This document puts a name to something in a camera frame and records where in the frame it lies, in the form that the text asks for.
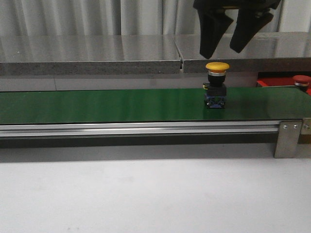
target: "conveyor belt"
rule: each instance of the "conveyor belt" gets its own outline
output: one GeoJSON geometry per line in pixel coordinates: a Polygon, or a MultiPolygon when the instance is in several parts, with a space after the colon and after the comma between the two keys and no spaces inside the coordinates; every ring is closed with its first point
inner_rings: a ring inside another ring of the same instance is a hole
{"type": "Polygon", "coordinates": [[[207,109],[203,89],[0,93],[0,125],[289,120],[311,117],[295,88],[228,88],[225,109],[207,109]]]}
{"type": "Polygon", "coordinates": [[[278,134],[276,157],[292,157],[300,131],[309,134],[302,121],[311,118],[311,97],[296,88],[228,88],[225,109],[207,109],[203,94],[203,89],[3,92],[0,143],[183,135],[209,135],[210,142],[216,135],[278,134]]]}

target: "green conveyor belt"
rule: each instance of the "green conveyor belt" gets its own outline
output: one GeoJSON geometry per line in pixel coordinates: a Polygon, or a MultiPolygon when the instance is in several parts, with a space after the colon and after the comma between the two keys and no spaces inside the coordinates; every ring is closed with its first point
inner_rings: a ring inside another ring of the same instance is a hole
{"type": "Polygon", "coordinates": [[[2,92],[0,124],[311,117],[311,97],[296,88],[228,88],[227,98],[225,109],[207,109],[203,89],[2,92]]]}

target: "yellow mushroom button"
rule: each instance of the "yellow mushroom button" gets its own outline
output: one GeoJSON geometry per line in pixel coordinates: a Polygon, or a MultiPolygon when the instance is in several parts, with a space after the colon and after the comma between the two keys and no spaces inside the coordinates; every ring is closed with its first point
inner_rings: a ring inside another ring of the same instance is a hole
{"type": "Polygon", "coordinates": [[[230,68],[229,64],[224,62],[210,62],[205,67],[215,73],[223,73],[226,69],[230,68]]]}

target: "emergency stop button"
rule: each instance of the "emergency stop button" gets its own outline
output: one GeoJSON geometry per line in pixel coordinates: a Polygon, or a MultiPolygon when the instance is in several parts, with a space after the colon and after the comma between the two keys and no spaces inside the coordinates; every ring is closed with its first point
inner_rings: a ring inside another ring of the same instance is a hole
{"type": "Polygon", "coordinates": [[[311,83],[311,77],[307,75],[295,75],[293,76],[295,86],[299,87],[300,90],[306,92],[311,83]]]}
{"type": "Polygon", "coordinates": [[[230,68],[229,64],[224,62],[210,62],[205,67],[214,73],[224,73],[226,69],[230,68]]]}

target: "white curtain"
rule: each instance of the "white curtain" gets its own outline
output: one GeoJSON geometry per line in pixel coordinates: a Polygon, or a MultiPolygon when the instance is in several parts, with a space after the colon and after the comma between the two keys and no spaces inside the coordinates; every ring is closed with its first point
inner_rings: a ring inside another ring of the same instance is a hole
{"type": "MultiPolygon", "coordinates": [[[[273,22],[262,31],[276,32],[279,26],[286,31],[283,25],[298,19],[304,22],[302,30],[309,30],[310,0],[293,1],[304,3],[300,11],[306,13],[299,17],[290,14],[296,7],[291,1],[274,11],[273,22]]],[[[199,34],[192,4],[193,0],[0,0],[0,35],[199,34]]],[[[236,18],[237,11],[227,14],[236,18]]],[[[232,23],[228,32],[234,28],[232,23]]]]}

